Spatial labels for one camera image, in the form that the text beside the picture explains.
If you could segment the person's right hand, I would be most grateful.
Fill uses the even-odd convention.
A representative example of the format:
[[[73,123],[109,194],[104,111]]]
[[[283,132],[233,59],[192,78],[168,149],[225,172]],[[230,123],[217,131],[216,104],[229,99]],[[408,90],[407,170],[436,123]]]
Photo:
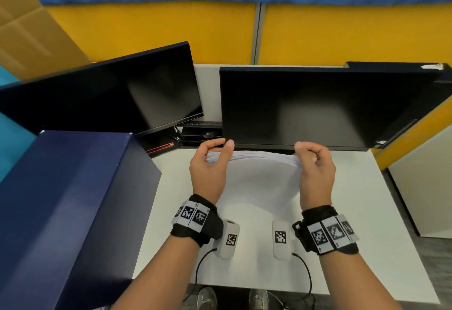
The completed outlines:
[[[332,189],[336,167],[329,149],[315,144],[315,166],[304,170],[300,179],[300,206],[302,211],[332,205]]]

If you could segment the person's left hand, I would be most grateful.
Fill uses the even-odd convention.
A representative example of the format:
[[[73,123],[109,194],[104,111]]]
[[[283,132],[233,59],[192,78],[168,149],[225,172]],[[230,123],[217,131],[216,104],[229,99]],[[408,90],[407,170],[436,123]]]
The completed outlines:
[[[227,142],[225,138],[217,138],[202,142],[190,161],[190,176],[193,194],[197,194],[216,205],[223,194],[226,184],[228,165],[219,165],[219,158],[215,164],[206,160],[208,152]]]

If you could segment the stack of white paper sheets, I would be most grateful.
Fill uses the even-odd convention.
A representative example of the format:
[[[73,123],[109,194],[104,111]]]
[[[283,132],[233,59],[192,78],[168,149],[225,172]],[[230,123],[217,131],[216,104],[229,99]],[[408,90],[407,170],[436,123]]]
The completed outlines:
[[[249,204],[272,214],[280,213],[299,193],[302,170],[296,155],[234,151],[217,206]]]

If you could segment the person's right forearm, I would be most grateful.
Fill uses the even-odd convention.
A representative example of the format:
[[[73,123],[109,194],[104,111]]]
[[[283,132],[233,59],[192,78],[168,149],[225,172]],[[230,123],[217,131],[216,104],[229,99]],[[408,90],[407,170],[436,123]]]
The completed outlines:
[[[403,310],[359,254],[319,257],[335,310]]]

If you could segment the person's left forearm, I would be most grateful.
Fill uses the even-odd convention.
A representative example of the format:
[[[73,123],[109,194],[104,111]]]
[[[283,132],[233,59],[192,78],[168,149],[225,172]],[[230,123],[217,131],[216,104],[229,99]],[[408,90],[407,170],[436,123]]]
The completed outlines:
[[[200,246],[170,235],[111,310],[180,310]]]

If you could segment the black docking device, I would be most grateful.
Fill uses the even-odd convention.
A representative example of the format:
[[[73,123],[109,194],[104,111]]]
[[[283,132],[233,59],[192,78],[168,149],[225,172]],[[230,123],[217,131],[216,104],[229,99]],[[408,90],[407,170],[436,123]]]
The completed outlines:
[[[180,143],[197,147],[202,142],[223,137],[221,121],[192,120],[175,127]]]

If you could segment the wide black computer monitor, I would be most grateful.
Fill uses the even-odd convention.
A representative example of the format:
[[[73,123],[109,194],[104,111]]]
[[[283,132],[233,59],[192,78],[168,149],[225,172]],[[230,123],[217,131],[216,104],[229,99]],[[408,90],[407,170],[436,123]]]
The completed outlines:
[[[223,135],[250,150],[367,151],[434,79],[348,68],[223,67],[219,76]]]

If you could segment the black device with red stripe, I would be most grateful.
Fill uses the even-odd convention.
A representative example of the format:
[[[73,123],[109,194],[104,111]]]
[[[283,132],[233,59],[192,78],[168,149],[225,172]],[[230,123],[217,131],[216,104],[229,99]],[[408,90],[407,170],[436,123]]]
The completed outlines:
[[[154,158],[180,147],[179,141],[169,130],[157,131],[147,135],[136,135],[135,139],[149,157]]]

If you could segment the black wristband with marker tags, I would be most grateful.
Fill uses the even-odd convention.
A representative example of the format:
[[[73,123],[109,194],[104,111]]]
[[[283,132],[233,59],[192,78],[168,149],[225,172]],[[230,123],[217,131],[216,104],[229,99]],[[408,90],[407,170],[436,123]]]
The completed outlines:
[[[331,205],[302,211],[303,219],[292,224],[296,238],[306,252],[318,256],[333,251],[347,255],[359,253],[355,231],[344,215],[339,215]]]
[[[224,233],[224,223],[217,207],[197,194],[181,204],[171,223],[170,235],[190,238],[200,248],[211,239],[221,239]]]

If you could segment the yellow partition panel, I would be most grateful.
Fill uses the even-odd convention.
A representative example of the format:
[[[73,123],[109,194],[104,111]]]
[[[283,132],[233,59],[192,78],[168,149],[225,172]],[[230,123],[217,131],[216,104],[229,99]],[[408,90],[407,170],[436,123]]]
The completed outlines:
[[[380,170],[419,147],[452,124],[452,96],[419,120],[384,149],[371,149]]]
[[[194,63],[249,64],[255,4],[164,1],[46,6],[93,62],[188,41]]]
[[[452,64],[452,4],[266,6],[259,64]]]

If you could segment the person's left shoe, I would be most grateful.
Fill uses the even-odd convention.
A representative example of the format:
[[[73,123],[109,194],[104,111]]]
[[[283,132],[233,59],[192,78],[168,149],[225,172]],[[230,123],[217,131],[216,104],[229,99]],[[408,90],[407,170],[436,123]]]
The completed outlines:
[[[206,286],[199,291],[197,310],[218,310],[217,296],[211,286]]]

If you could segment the person's shoe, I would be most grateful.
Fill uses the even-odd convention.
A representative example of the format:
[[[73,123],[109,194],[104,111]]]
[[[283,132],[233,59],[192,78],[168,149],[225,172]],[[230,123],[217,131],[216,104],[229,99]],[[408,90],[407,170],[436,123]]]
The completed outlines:
[[[265,289],[251,289],[248,303],[249,310],[269,310],[268,291]]]
[[[211,286],[206,286],[199,291],[197,310],[218,310],[217,296]]]

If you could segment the person's right shoe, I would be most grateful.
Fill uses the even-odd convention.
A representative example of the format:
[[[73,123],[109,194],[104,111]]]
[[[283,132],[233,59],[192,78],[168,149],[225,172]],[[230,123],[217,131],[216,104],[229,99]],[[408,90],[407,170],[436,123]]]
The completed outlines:
[[[249,310],[269,310],[268,291],[265,289],[251,289],[248,303]]]

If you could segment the dark blue box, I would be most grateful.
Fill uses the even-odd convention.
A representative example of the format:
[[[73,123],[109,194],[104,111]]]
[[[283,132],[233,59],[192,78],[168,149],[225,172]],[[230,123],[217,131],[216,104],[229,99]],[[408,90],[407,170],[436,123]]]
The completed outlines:
[[[131,133],[43,131],[0,182],[0,310],[93,310],[130,285],[161,178]]]

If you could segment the teal panel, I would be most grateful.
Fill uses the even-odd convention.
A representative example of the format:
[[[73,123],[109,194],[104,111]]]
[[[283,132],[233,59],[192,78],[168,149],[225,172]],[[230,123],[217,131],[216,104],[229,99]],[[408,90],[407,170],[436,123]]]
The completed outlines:
[[[0,113],[0,182],[36,140],[36,137]]]

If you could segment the brown cardboard box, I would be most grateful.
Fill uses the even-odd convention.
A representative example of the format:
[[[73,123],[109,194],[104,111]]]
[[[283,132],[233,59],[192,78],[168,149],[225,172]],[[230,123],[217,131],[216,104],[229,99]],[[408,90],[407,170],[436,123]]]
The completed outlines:
[[[0,66],[29,80],[91,64],[38,0],[0,0]]]

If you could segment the grey partition post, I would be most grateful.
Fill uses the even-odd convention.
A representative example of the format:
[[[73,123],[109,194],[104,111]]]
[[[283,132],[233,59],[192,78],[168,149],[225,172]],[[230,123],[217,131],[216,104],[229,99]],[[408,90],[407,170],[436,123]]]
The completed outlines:
[[[263,24],[265,18],[265,3],[256,3],[255,14],[254,14],[254,25],[253,25],[253,35],[252,35],[252,46],[251,46],[251,57],[250,64],[257,65],[259,64],[259,54],[262,43],[262,33],[263,33]]]

